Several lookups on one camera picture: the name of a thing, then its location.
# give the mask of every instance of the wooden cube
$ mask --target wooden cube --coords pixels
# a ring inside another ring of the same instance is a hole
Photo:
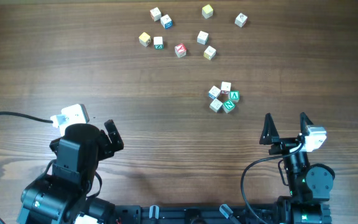
[[[204,51],[204,57],[208,60],[211,60],[216,54],[215,48],[208,46]]]
[[[145,47],[147,47],[151,43],[151,41],[151,37],[145,32],[143,32],[143,34],[139,36],[139,42]]]
[[[232,111],[235,107],[235,104],[231,100],[227,100],[223,103],[223,110],[226,113]]]
[[[244,15],[243,13],[240,13],[237,17],[236,20],[234,21],[234,23],[239,26],[239,27],[243,27],[244,24],[247,22],[247,16]]]
[[[209,4],[204,6],[203,10],[201,11],[205,19],[208,19],[209,17],[212,16],[212,14],[214,14],[214,9]]]
[[[159,19],[161,19],[161,12],[157,7],[155,7],[152,10],[150,10],[150,15],[152,16],[152,19],[154,20],[154,22],[158,21]]]
[[[172,20],[171,18],[167,15],[161,17],[161,25],[166,28],[169,29],[172,26]]]
[[[197,42],[200,44],[206,44],[208,41],[208,33],[200,31],[197,37]]]
[[[240,100],[240,93],[238,91],[230,91],[229,100],[238,103]]]
[[[218,99],[215,99],[212,101],[212,103],[209,105],[209,108],[211,108],[216,113],[221,109],[223,103],[220,102]]]
[[[184,44],[179,44],[175,47],[175,53],[178,57],[183,57],[186,55],[186,47]]]
[[[221,85],[221,93],[223,93],[223,94],[229,94],[229,93],[230,93],[230,87],[231,87],[231,83],[222,82],[222,85]]]
[[[213,100],[215,100],[220,94],[221,90],[216,86],[213,86],[212,89],[208,92],[208,96]]]
[[[154,49],[164,49],[162,37],[154,37]]]

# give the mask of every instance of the cluster of blocks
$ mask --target cluster of blocks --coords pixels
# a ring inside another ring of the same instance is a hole
[[[205,19],[208,19],[213,15],[214,9],[208,4],[202,8],[201,13]],[[150,15],[154,22],[161,20],[161,25],[165,29],[169,29],[173,25],[172,20],[169,17],[169,15],[167,14],[167,15],[162,16],[160,9],[157,7],[150,10]],[[246,23],[246,21],[247,21],[247,16],[245,16],[243,13],[240,13],[236,17],[236,20],[234,21],[234,23],[237,24],[239,27],[243,27],[244,24]],[[200,33],[197,36],[197,42],[200,44],[206,45],[206,43],[208,41],[208,36],[209,36],[208,33],[200,31]],[[151,36],[149,36],[145,32],[143,32],[143,34],[139,36],[139,42],[145,47],[147,47],[151,43],[151,41],[152,41]],[[160,50],[164,49],[162,37],[154,37],[154,48],[160,49]],[[179,44],[179,45],[175,46],[175,53],[179,58],[185,56],[186,51],[187,51],[187,49],[184,44]],[[211,46],[208,46],[207,49],[204,51],[204,57],[208,60],[211,60],[215,55],[216,55],[216,49],[214,49]]]
[[[154,22],[161,20],[161,25],[165,29],[169,29],[172,27],[171,18],[168,16],[168,14],[162,16],[161,11],[157,7],[150,10],[150,15]],[[154,40],[154,49],[159,49],[159,50],[164,49],[164,43],[162,37],[154,37],[153,40]],[[139,36],[139,42],[143,46],[147,47],[152,42],[152,38],[146,32],[143,32],[143,34]]]
[[[236,106],[234,103],[238,103],[240,100],[240,93],[238,91],[231,91],[231,83],[222,82],[221,89],[216,86],[213,86],[212,89],[208,92],[208,96],[213,99],[212,103],[209,105],[216,113],[223,107],[223,110],[226,113],[232,111]],[[227,95],[228,100],[224,103],[218,100],[220,94]]]

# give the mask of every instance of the yellow block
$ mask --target yellow block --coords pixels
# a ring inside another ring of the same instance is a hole
[[[209,55],[208,55],[207,53],[204,53],[204,57],[205,57],[206,59],[210,59],[210,58],[209,58]]]
[[[143,34],[139,36],[139,39],[146,43],[150,39],[150,36],[143,32]]]
[[[212,12],[213,10],[214,9],[209,4],[203,7],[203,11],[207,14]]]

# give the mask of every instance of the white block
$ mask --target white block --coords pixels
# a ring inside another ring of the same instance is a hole
[[[167,15],[161,17],[161,25],[166,28],[169,29],[172,26],[172,20],[171,18]]]
[[[217,113],[219,111],[219,109],[221,109],[222,105],[223,105],[222,102],[220,102],[218,99],[215,99],[209,105],[209,108],[211,108],[213,111],[215,111]]]
[[[51,116],[52,126],[60,129],[60,134],[65,135],[66,128],[72,124],[86,124],[90,117],[82,104],[76,104],[62,109],[59,115]]]
[[[178,57],[183,57],[186,55],[186,47],[184,44],[179,44],[175,46],[175,53]]]
[[[155,49],[163,49],[164,48],[164,43],[163,43],[162,37],[154,37],[153,42],[154,42]]]
[[[214,14],[214,9],[208,4],[203,7],[201,12],[202,12],[204,18],[208,19],[209,17],[211,17]]]
[[[236,18],[236,20],[234,21],[234,23],[237,25],[237,26],[239,26],[239,27],[243,27],[244,26],[244,24],[247,22],[247,16],[246,15],[244,15],[243,13],[240,13],[238,16],[237,16],[237,18]]]
[[[161,12],[157,7],[155,7],[152,10],[150,10],[150,15],[152,16],[152,19],[154,20],[154,22],[158,21],[159,19],[161,19]]]
[[[216,86],[213,86],[211,88],[211,90],[208,92],[208,96],[211,97],[212,99],[216,99],[219,95],[221,94],[221,90],[216,87]]]
[[[208,46],[204,51],[204,57],[208,60],[211,60],[216,54],[215,48]]]
[[[223,93],[223,94],[229,94],[229,93],[230,93],[230,87],[231,87],[231,83],[222,82],[222,85],[221,85],[221,93]]]
[[[97,220],[93,217],[87,216],[87,215],[84,215],[84,216],[78,215],[74,223],[75,224],[97,224],[98,221],[99,220]]]
[[[197,37],[197,42],[200,44],[206,44],[208,41],[208,33],[200,31]]]

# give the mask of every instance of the wood grain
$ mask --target wood grain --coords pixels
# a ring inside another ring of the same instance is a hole
[[[83,103],[91,124],[113,119],[126,144],[102,161],[101,197],[117,205],[242,205],[240,176],[268,156],[258,145],[265,113],[282,137],[299,132],[304,111],[328,130],[310,155],[336,171],[334,223],[358,223],[358,1],[127,2],[0,6],[0,111],[41,118]],[[149,10],[174,22],[164,30]],[[243,12],[243,29],[234,18]],[[198,32],[217,49],[212,61]],[[164,50],[139,44],[161,35]],[[173,48],[183,43],[187,56]],[[231,114],[209,109],[208,90],[232,82]],[[49,124],[0,117],[0,216],[14,223],[23,189],[53,159]],[[276,161],[247,175],[253,203],[288,189]]]

